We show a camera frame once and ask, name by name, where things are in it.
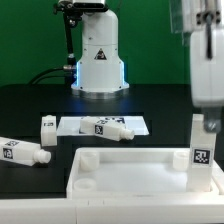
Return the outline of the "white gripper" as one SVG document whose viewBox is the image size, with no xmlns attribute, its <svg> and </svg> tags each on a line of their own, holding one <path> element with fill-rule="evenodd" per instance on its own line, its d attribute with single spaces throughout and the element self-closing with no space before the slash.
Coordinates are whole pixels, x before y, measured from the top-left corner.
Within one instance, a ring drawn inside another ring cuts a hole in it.
<svg viewBox="0 0 224 224">
<path fill-rule="evenodd" d="M 203 108 L 206 132 L 221 131 L 224 106 L 224 29 L 212 31 L 212 58 L 207 58 L 206 31 L 195 31 L 190 39 L 190 80 L 193 105 Z"/>
</svg>

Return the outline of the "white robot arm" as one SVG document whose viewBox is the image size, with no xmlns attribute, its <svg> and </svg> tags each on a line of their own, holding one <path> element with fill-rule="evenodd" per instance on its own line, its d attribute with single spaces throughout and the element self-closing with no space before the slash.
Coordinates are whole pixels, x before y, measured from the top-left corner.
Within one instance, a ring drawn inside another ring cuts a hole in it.
<svg viewBox="0 0 224 224">
<path fill-rule="evenodd" d="M 75 87 L 87 93 L 124 89 L 118 61 L 118 21 L 106 0 L 73 0 L 84 22 L 83 54 L 77 62 Z M 189 35 L 193 105 L 204 115 L 204 129 L 221 130 L 224 108 L 224 20 L 222 0 L 171 0 L 171 13 L 182 17 L 182 33 Z"/>
</svg>

